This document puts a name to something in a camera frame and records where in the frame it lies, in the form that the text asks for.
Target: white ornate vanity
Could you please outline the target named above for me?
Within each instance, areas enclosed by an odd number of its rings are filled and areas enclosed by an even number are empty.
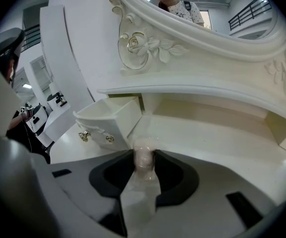
[[[111,101],[100,100],[75,113],[80,128],[74,125],[56,142],[52,161],[73,155],[62,152],[68,144],[85,153],[80,158],[89,158],[132,148],[137,137],[148,135],[159,139],[162,150],[226,166],[276,204],[285,201],[283,16],[273,9],[270,29],[257,40],[245,40],[208,30],[145,0],[110,3],[121,18],[115,26],[119,41],[111,45],[118,48],[123,67],[115,68],[120,76],[111,77],[98,92]]]

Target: vanity tabletop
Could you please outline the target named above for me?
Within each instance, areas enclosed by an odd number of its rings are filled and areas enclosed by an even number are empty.
[[[78,133],[81,129],[75,123],[65,134],[63,134],[50,149],[51,164],[79,161],[102,156],[114,151],[100,148],[90,137],[84,142]]]

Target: white shelf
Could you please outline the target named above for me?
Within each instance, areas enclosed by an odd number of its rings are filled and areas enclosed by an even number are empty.
[[[147,73],[109,80],[102,94],[183,93],[222,97],[246,102],[286,118],[286,97],[228,77],[188,73]]]
[[[286,200],[286,150],[263,119],[224,108],[163,100],[144,114],[128,139],[151,135],[160,149],[226,166],[260,188],[275,203]]]

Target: white drawer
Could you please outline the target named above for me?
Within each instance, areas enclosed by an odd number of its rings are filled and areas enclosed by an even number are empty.
[[[102,99],[73,114],[94,141],[111,150],[130,148],[127,136],[142,117],[135,96]]]

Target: ornate mirror frame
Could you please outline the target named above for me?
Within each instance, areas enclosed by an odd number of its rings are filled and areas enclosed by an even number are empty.
[[[211,31],[164,11],[145,0],[121,0],[137,16],[170,35],[218,55],[243,60],[266,61],[286,49],[284,17],[272,9],[272,30],[258,40],[245,40]]]
[[[121,77],[103,94],[186,93],[243,101],[286,118],[286,20],[272,6],[257,40],[227,36],[146,0],[110,0],[121,16]]]

